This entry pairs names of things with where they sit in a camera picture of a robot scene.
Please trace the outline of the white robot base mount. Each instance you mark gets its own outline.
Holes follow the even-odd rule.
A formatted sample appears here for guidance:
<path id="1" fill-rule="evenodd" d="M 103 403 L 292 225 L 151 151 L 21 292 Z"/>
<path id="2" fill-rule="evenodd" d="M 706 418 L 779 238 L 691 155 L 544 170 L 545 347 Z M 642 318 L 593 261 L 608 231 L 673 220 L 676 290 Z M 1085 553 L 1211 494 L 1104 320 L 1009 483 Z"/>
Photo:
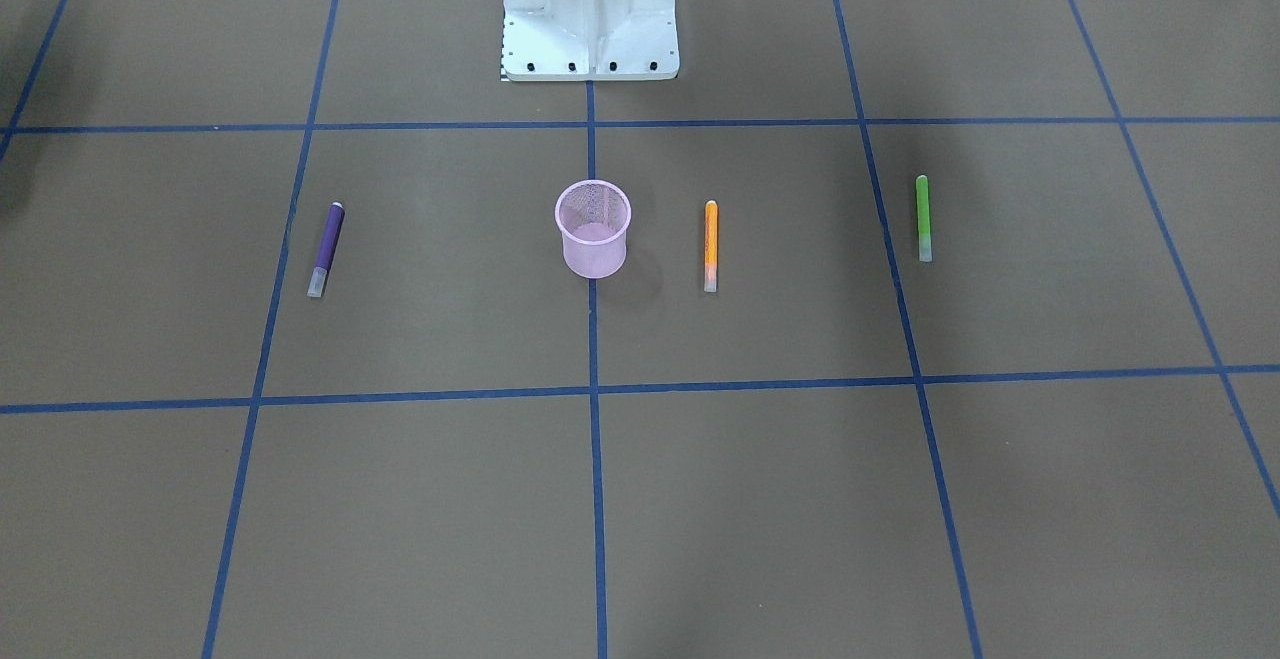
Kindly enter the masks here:
<path id="1" fill-rule="evenodd" d="M 676 0 L 503 0 L 503 9 L 502 81 L 639 82 L 680 74 Z"/>

